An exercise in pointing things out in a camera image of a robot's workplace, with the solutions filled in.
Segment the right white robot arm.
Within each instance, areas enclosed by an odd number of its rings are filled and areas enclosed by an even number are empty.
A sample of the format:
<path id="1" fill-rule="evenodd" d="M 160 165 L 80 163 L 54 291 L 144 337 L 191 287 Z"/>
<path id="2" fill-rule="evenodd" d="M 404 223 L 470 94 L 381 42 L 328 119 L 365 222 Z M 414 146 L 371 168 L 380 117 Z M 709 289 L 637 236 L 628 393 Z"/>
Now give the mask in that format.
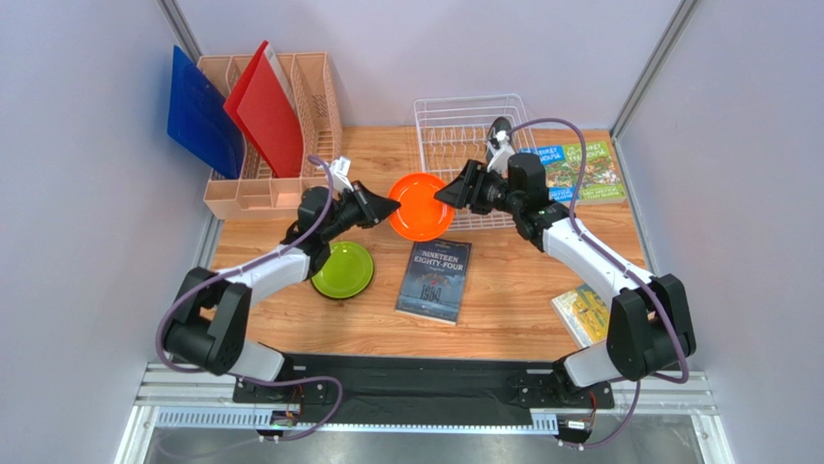
<path id="1" fill-rule="evenodd" d="M 674 364 L 681 373 L 670 380 L 689 380 L 695 338 L 683 282 L 638 268 L 590 235 L 572 208 L 551 198 L 536 155 L 512 156 L 506 174 L 470 160 L 434 197 L 477 215 L 511 215 L 521 238 L 573 270 L 610 306 L 605 340 L 554 363 L 561 387 L 575 392 L 619 378 L 664 379 L 663 369 Z"/>

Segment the orange plate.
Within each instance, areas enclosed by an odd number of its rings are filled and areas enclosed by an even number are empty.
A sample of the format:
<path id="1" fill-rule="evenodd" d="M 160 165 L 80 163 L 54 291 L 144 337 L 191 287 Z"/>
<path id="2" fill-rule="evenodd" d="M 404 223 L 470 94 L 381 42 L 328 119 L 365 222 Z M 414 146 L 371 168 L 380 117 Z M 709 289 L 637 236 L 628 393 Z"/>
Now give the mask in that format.
<path id="1" fill-rule="evenodd" d="M 425 172 L 399 178 L 389 192 L 389 197 L 400 204 L 389 217 L 393 230 L 412 242 L 428 242 L 443 235 L 455 217 L 453 207 L 434 197 L 445 186 L 442 179 Z"/>

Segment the green plate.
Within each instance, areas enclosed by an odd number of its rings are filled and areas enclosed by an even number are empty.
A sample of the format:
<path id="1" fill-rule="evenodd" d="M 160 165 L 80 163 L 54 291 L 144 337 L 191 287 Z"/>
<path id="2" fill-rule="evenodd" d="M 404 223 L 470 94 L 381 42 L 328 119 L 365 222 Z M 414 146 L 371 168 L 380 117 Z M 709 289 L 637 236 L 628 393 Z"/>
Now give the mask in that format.
<path id="1" fill-rule="evenodd" d="M 361 294 L 374 277 L 374 261 L 367 249 L 354 242 L 331 244 L 331 255 L 311 278 L 316 292 L 331 300 L 347 300 Z"/>

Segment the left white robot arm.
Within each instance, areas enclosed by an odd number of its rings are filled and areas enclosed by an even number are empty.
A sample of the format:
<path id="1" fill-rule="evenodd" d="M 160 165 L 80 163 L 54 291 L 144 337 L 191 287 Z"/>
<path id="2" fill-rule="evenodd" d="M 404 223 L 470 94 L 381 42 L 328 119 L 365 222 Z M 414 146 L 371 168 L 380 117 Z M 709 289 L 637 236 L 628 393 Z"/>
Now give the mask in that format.
<path id="1" fill-rule="evenodd" d="M 318 274 L 332 254 L 334 238 L 352 227 L 371 228 L 399 207 L 360 182 L 340 194 L 328 187 L 307 189 L 296 220 L 271 252 L 236 268 L 196 267 L 186 274 L 156 334 L 160 357 L 178 359 L 173 367 L 180 372 L 276 380 L 285 356 L 248 338 L 251 308 Z"/>

